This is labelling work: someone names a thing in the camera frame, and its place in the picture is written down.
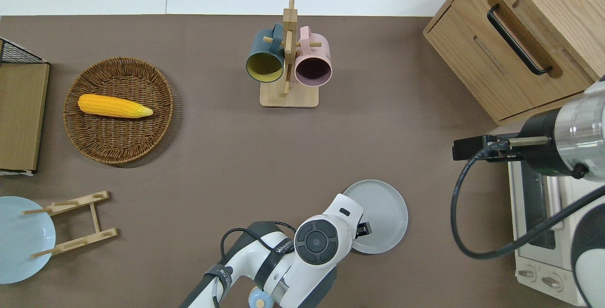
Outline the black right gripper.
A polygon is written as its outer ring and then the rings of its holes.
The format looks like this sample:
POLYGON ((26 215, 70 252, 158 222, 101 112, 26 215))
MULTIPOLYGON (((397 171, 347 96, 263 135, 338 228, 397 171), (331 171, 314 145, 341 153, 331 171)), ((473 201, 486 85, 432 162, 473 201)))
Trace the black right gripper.
MULTIPOLYGON (((518 148, 523 160, 536 172, 555 177, 562 176, 562 158, 557 151, 554 138, 554 127, 560 109, 529 117, 520 133, 508 133, 486 136, 475 136, 454 140, 452 145, 452 159, 456 161, 469 160, 486 145, 496 144, 501 140, 521 137, 548 137, 549 143, 544 145, 527 145, 518 148)), ((487 162, 513 162, 521 160, 517 152, 508 147, 505 150, 493 150, 487 154, 487 162)))

